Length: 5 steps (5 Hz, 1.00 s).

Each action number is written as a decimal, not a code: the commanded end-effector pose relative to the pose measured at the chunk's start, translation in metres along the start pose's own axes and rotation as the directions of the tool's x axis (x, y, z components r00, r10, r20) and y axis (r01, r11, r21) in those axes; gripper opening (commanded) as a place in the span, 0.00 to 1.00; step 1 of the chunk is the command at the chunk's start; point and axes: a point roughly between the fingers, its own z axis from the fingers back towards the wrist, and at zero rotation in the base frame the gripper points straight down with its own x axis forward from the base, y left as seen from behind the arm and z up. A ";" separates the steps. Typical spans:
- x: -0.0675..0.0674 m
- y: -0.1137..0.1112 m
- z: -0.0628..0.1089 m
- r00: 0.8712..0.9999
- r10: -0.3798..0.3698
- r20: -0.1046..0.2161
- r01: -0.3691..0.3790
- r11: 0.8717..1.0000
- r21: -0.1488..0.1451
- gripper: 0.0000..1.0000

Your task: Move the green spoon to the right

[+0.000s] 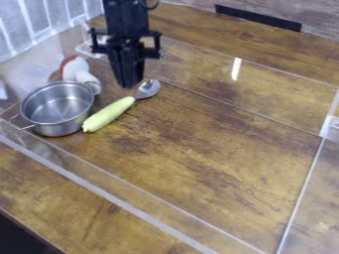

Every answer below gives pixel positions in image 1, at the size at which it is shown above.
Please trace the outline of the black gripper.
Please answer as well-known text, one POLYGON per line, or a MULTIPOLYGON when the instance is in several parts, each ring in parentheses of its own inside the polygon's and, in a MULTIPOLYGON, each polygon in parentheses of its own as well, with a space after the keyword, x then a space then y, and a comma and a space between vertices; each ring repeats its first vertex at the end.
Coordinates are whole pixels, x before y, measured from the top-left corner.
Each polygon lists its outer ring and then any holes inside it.
POLYGON ((91 36, 91 51, 99 54, 107 54, 112 72, 121 87, 132 87, 143 78, 144 58, 161 59, 164 51, 161 49, 159 31, 117 36, 111 34, 107 29, 89 28, 87 33, 91 36), (141 38, 153 39, 153 47, 145 48, 137 46, 141 38), (125 76, 123 66, 121 48, 132 47, 127 51, 125 76))

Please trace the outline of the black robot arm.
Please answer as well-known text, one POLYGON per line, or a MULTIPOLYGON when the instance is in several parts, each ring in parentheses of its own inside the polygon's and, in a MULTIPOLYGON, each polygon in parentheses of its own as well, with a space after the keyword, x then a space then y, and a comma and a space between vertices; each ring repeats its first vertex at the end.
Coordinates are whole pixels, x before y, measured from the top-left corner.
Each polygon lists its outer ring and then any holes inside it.
POLYGON ((149 6, 147 0, 101 0, 105 29, 91 28, 91 51, 107 54, 112 72, 119 85, 132 87, 144 75, 147 59, 160 59, 161 33, 148 29, 149 6))

